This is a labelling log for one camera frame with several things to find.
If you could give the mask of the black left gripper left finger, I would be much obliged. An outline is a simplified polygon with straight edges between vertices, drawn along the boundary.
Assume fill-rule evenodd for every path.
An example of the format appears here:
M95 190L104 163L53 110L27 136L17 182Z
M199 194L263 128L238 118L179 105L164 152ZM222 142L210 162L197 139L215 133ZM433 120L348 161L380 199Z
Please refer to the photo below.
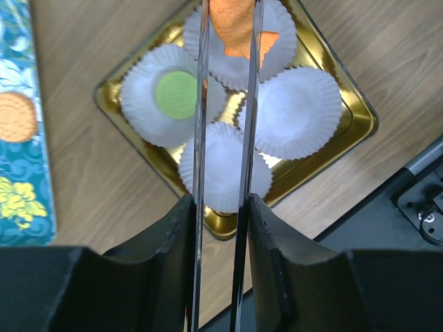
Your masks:
M85 246L1 249L2 331L186 331L191 195L103 254Z

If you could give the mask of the metal tongs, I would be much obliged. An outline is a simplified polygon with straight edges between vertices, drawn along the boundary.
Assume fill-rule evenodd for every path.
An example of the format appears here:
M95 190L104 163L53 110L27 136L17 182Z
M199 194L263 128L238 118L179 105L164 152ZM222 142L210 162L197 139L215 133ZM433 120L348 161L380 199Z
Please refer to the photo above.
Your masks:
M230 310L230 330L241 330L243 304L244 269L250 208L248 198L251 193L255 126L257 119L257 96L260 83L260 33L262 32L263 2L253 2L251 23L250 64L248 74L248 96L246 103L246 128L242 150L242 167L239 187L239 211L237 214L237 236L233 270L233 288ZM204 81L208 77L210 2L202 2L201 26L199 29L199 53L197 65L197 108L195 114L194 170L192 197L195 206L195 257L192 294L191 330L198 330L199 294L201 281L202 230L204 221L204 179L206 152L206 99Z

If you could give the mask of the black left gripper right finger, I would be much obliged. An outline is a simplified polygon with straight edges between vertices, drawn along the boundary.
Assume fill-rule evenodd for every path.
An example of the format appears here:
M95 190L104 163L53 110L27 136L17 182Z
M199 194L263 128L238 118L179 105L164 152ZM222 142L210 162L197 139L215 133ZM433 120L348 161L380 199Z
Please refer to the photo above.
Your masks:
M442 253L316 243L248 200L259 331L441 331Z

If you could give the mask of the orange fish cookie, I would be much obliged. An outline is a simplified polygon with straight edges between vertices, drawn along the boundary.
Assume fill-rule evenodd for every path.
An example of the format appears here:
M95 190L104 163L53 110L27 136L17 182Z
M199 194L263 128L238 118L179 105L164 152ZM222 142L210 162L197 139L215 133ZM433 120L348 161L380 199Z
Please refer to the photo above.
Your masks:
M213 29L224 43L228 57L251 58L255 18L263 15L263 9L255 9L261 1L210 1L209 14Z

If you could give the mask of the green round cookie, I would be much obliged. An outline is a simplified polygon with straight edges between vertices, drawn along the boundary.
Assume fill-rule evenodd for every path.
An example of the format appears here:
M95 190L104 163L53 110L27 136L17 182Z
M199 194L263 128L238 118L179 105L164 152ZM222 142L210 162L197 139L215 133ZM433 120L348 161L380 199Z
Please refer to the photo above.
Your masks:
M170 71L160 78L155 96L159 109L167 117L189 118L195 114L197 79L185 71Z

